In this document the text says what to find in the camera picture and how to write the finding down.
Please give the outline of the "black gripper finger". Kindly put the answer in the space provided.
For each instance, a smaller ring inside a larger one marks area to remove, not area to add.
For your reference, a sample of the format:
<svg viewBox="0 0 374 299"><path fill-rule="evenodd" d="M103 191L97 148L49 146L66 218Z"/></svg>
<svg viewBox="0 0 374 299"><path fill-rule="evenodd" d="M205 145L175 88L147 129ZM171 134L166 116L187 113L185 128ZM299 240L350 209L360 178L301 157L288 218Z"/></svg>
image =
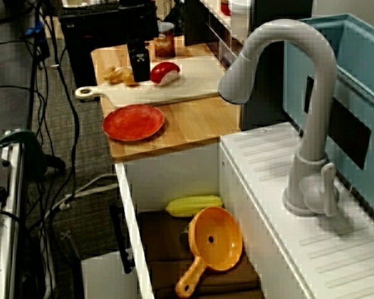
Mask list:
<svg viewBox="0 0 374 299"><path fill-rule="evenodd" d="M130 42L127 45L130 65L136 82L150 80L150 54L147 46L147 42Z"/></svg>

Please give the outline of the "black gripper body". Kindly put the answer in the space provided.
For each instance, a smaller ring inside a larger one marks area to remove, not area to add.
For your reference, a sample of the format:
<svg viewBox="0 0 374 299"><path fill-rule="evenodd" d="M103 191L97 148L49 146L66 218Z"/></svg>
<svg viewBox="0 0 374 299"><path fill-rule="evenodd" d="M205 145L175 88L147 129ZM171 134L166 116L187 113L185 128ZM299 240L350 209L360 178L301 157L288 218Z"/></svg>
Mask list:
<svg viewBox="0 0 374 299"><path fill-rule="evenodd" d="M127 42L145 42L159 35L155 4L120 6L120 19Z"/></svg>

